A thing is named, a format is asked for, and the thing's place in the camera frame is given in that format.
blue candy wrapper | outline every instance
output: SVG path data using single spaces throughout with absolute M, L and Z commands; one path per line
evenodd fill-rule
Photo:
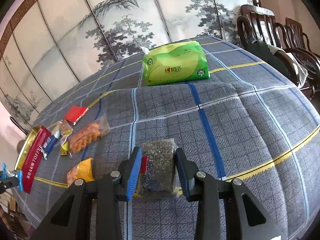
M 49 153 L 52 151 L 59 137 L 60 137 L 60 130 L 59 130 L 59 124 L 57 124 L 55 128 L 52 130 L 52 134 L 45 140 L 45 142 L 42 145 L 41 152 L 45 160 L 47 159 L 47 156 L 49 155 Z

table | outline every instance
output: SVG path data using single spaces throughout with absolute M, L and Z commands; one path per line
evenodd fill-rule
M 31 193 L 13 190 L 34 227 L 81 158 L 93 158 L 97 179 L 116 170 L 134 146 L 174 138 L 200 170 L 223 180 L 242 179 L 288 237 L 307 228 L 320 204 L 319 114 L 297 87 L 254 55 L 215 37 L 191 40 L 206 54 L 208 80 L 146 87 L 140 53 L 87 78 L 41 112 L 35 125 L 52 127 L 72 105 L 88 106 L 74 132 L 103 114 L 111 132 L 72 159 L 55 146 L 41 161 Z M 196 214 L 197 203 L 184 197 L 120 203 L 128 240 L 192 239 Z

dark wooden chair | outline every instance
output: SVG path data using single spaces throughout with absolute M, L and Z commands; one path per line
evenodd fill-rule
M 266 44 L 282 48 L 277 28 L 281 28 L 282 34 L 285 38 L 287 36 L 287 32 L 282 24 L 276 22 L 276 17 L 271 10 L 252 5 L 243 5 L 241 6 L 241 14 L 242 15 L 237 19 L 237 27 L 244 49 L 248 48 L 249 41 L 254 42 L 256 40 L 262 40 Z M 314 57 L 300 49 L 294 48 L 290 49 L 291 51 L 287 51 L 286 49 L 284 50 L 286 52 L 294 52 L 296 55 L 308 58 L 308 60 L 312 61 L 315 67 L 318 68 L 319 72 L 313 70 L 309 71 L 309 69 L 306 68 L 308 70 L 308 78 L 301 89 L 306 97 L 311 98 L 315 91 L 313 84 L 320 77 L 319 62 L 317 62 Z M 284 63 L 290 74 L 289 79 L 294 84 L 298 85 L 300 76 L 297 66 L 292 59 L 283 51 L 279 50 L 274 54 L 274 56 L 279 58 Z
M 288 38 L 289 38 L 289 48 L 300 48 L 300 49 L 304 49 L 304 50 L 307 50 L 308 48 L 308 51 L 311 52 L 312 54 L 314 54 L 315 56 L 317 56 L 318 58 L 320 58 L 320 56 L 316 53 L 314 53 L 311 49 L 310 49 L 310 40 L 309 40 L 309 37 L 308 35 L 306 35 L 303 30 L 302 30 L 302 25 L 295 21 L 295 20 L 292 20 L 290 18 L 286 18 L 285 19 L 285 27 L 289 26 L 289 28 L 287 28 L 287 32 L 289 32 L 288 34 Z M 304 43 L 304 38 L 306 38 L 306 41 L 307 41 L 307 48 L 305 46 L 305 43 Z

yellow candy wrapper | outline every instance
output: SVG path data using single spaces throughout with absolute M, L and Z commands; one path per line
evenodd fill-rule
M 67 136 L 63 136 L 60 140 L 60 154 L 61 155 L 67 155 L 68 151 L 69 151 L 69 145 L 68 145 L 68 141 L 67 141 Z
M 68 186 L 70 186 L 76 179 L 84 179 L 86 182 L 94 180 L 91 168 L 92 160 L 92 158 L 89 158 L 80 162 L 67 173 Z

wall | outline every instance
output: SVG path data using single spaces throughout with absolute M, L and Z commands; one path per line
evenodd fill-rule
M 240 45 L 236 19 L 247 3 L 252 0 L 22 0 L 0 24 L 0 101 L 30 128 L 52 101 L 140 46 L 204 34 Z
M 5 163 L 9 170 L 13 170 L 18 158 L 17 144 L 25 139 L 25 134 L 10 120 L 10 114 L 0 103 L 0 170 Z
M 261 6 L 274 12 L 277 22 L 285 24 L 289 17 L 302 24 L 303 32 L 310 39 L 310 48 L 313 52 L 320 53 L 320 30 L 301 0 L 260 0 Z

